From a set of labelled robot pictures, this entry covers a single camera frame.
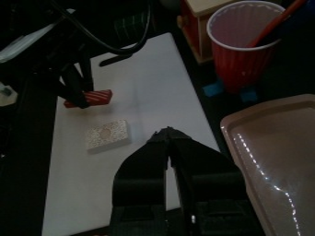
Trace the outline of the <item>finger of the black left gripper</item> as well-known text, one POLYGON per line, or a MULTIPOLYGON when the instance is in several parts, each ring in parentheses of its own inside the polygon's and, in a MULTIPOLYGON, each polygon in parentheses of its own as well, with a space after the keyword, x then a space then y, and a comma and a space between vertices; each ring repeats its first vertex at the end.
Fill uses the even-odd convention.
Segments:
POLYGON ((85 91, 92 91, 93 90, 93 78, 92 78, 92 69, 90 69, 88 50, 80 51, 78 64, 80 64, 82 78, 84 78, 84 89, 85 89, 85 91))
POLYGON ((60 69, 60 75, 64 82, 65 100, 76 107, 86 108, 88 102, 82 90, 82 78, 74 65, 66 64, 60 69))

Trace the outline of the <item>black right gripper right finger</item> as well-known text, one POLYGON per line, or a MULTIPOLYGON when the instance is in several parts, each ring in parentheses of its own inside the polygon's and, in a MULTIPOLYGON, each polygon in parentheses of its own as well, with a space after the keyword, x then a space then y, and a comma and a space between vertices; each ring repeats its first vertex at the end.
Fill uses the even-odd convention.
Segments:
POLYGON ((189 236, 265 236, 233 162, 168 128, 169 158, 189 236))

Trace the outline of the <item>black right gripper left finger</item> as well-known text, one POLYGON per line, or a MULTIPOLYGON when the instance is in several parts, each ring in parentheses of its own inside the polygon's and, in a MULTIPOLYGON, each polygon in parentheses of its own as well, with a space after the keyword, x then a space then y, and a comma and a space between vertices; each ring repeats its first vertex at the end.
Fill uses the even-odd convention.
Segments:
POLYGON ((108 236, 165 236, 166 148, 162 129, 120 164, 112 187, 108 236))

